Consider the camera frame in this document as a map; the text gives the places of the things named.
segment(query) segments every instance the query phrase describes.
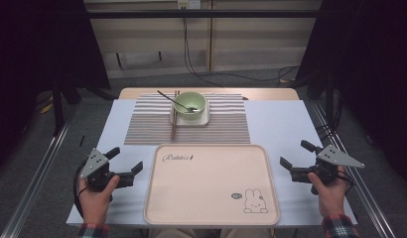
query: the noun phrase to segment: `black spoon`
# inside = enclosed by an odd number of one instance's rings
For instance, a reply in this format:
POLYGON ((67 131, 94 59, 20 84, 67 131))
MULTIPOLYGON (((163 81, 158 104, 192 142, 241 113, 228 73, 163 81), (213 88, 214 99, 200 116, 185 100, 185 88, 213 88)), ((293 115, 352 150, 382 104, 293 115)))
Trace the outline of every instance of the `black spoon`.
POLYGON ((189 112, 199 112, 199 111, 200 111, 200 110, 197 109, 196 107, 186 107, 186 106, 180 104, 179 102, 173 100, 172 98, 170 98, 170 97, 167 96, 166 94, 162 93, 161 91, 159 91, 159 90, 157 90, 157 91, 158 91, 158 93, 160 93, 161 95, 163 95, 164 97, 166 97, 167 99, 169 99, 170 101, 172 101, 172 102, 178 104, 179 106, 182 106, 182 107, 186 108, 186 110, 188 110, 189 112))

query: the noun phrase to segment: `plaid sleeve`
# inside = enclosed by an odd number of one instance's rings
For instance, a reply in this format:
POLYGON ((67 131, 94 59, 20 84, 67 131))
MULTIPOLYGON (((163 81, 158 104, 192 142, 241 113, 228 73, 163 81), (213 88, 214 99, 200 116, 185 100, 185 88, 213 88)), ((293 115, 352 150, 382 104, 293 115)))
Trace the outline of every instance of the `plaid sleeve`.
POLYGON ((82 224, 77 238, 107 238, 110 228, 106 225, 82 224))
POLYGON ((358 232, 346 215, 330 215, 322 222, 327 238, 358 238, 358 232))

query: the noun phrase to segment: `green bowl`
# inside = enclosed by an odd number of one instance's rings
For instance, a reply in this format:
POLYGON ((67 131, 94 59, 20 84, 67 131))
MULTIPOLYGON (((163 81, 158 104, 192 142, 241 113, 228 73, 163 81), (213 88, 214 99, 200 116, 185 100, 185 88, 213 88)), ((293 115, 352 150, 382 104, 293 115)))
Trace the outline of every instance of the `green bowl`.
POLYGON ((206 108, 206 99, 197 92, 183 92, 176 97, 175 101, 188 108, 195 107, 199 110, 198 112, 191 112, 185 107, 174 103, 178 116, 181 116, 186 120, 196 120, 201 118, 206 108))

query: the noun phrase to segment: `cartoon rabbit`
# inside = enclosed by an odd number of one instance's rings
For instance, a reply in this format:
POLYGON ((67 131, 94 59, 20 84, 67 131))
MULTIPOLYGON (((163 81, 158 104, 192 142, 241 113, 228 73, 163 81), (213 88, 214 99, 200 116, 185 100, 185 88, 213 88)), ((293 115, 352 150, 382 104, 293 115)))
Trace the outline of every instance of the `cartoon rabbit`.
POLYGON ((248 189, 246 191, 246 200, 244 201, 245 213, 267 213, 266 202, 263 199, 259 189, 248 189))

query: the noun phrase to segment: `hand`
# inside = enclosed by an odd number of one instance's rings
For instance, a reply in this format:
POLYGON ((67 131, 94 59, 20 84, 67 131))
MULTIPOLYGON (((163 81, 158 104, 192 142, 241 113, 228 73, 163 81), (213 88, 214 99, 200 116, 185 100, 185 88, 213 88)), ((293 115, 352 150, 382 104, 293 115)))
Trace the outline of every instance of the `hand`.
POLYGON ((345 196, 346 182, 336 178, 328 186, 324 186, 321 179, 315 173, 308 174, 309 180, 319 193, 319 212, 322 216, 345 214, 343 212, 343 198, 345 196))
MULTIPOLYGON (((79 195, 80 205, 82 206, 83 223, 104 224, 107 217, 108 205, 110 203, 111 192, 116 189, 120 181, 119 176, 114 176, 107 187, 102 192, 91 191, 87 188, 79 195)), ((79 181, 79 190, 88 186, 86 179, 79 181)))

